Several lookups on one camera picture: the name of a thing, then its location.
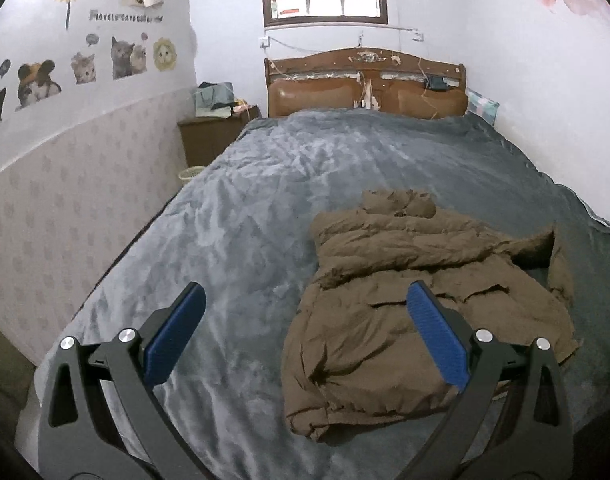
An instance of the silver screw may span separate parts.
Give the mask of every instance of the silver screw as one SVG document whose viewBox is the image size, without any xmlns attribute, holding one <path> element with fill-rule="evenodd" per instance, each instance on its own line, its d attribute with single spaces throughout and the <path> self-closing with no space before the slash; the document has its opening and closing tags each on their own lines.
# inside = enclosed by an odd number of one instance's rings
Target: silver screw
<svg viewBox="0 0 610 480">
<path fill-rule="evenodd" d="M 481 343 L 489 343 L 494 338 L 494 335 L 484 328 L 476 331 L 476 339 Z"/>
<path fill-rule="evenodd" d="M 123 343 L 128 343 L 136 337 L 136 331 L 133 328 L 126 328 L 118 334 L 118 339 Z"/>
<path fill-rule="evenodd" d="M 541 350 L 549 350 L 551 348 L 549 341 L 544 337 L 539 337 L 536 339 L 536 346 Z"/>
<path fill-rule="evenodd" d="M 60 342 L 60 347 L 63 350 L 69 350 L 70 348 L 72 348 L 74 343 L 75 343 L 74 338 L 67 336 L 66 338 L 63 339 L 63 341 Z"/>
</svg>

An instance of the wooden bedside table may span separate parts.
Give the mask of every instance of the wooden bedside table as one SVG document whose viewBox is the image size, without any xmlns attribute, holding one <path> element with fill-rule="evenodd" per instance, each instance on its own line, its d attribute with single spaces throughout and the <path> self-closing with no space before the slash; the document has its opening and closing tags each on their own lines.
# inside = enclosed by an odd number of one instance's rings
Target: wooden bedside table
<svg viewBox="0 0 610 480">
<path fill-rule="evenodd" d="M 227 119 L 196 117 L 180 121 L 182 145 L 185 150 L 187 165 L 208 166 L 234 142 L 245 125 L 260 117 L 258 106 L 245 112 L 232 114 Z"/>
</svg>

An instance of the patterned wallpaper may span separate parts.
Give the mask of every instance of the patterned wallpaper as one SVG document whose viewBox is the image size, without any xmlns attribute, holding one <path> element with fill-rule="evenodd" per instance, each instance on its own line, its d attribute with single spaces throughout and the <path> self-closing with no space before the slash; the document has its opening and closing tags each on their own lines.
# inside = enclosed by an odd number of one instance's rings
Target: patterned wallpaper
<svg viewBox="0 0 610 480">
<path fill-rule="evenodd" d="M 188 90 L 120 108 L 0 173 L 0 330 L 34 364 L 179 189 Z"/>
</svg>

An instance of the gray blanket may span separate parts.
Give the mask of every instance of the gray blanket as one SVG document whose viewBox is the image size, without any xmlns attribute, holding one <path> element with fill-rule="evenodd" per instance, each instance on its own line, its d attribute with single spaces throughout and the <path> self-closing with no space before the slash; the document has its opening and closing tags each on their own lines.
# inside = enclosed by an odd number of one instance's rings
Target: gray blanket
<svg viewBox="0 0 610 480">
<path fill-rule="evenodd" d="M 421 121 L 367 110 L 256 120 L 179 193 L 63 332 L 83 344 L 139 327 L 188 281 L 208 310 L 156 396 L 197 456 L 226 479 L 392 479 L 437 414 L 315 444 L 284 422 L 280 354 L 316 271 L 314 215 L 363 189 L 427 189 L 437 205 L 517 237 L 559 224 L 576 284 L 582 348 L 565 367 L 574 427 L 610 407 L 610 229 L 475 116 Z M 54 348 L 35 376 L 42 398 Z M 144 456 L 107 391 L 128 447 Z M 498 406 L 477 439 L 480 452 Z"/>
</svg>

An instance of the blue textured pad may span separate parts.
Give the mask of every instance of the blue textured pad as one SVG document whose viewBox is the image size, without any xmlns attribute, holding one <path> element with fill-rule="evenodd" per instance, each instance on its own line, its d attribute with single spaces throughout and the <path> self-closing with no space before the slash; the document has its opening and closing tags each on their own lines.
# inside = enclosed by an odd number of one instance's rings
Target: blue textured pad
<svg viewBox="0 0 610 480">
<path fill-rule="evenodd" d="M 464 390 L 469 382 L 467 352 L 418 282 L 412 283 L 407 291 L 407 311 L 443 380 L 457 386 L 460 391 Z"/>
<path fill-rule="evenodd" d="M 163 384 L 169 378 L 205 314 L 205 307 L 205 289 L 196 284 L 145 348 L 143 382 L 147 386 Z"/>
</svg>

